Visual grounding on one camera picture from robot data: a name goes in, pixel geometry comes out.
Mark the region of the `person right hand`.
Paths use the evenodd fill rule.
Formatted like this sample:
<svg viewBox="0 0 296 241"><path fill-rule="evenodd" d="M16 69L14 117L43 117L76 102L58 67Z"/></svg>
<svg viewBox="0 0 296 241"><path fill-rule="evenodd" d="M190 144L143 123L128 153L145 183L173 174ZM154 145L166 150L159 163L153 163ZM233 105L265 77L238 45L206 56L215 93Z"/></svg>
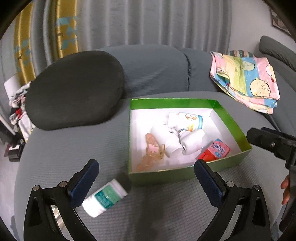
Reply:
<svg viewBox="0 0 296 241"><path fill-rule="evenodd" d="M283 182L280 185L280 188L283 189L283 198L282 205L286 205L290 199L290 176L287 175Z"/></svg>

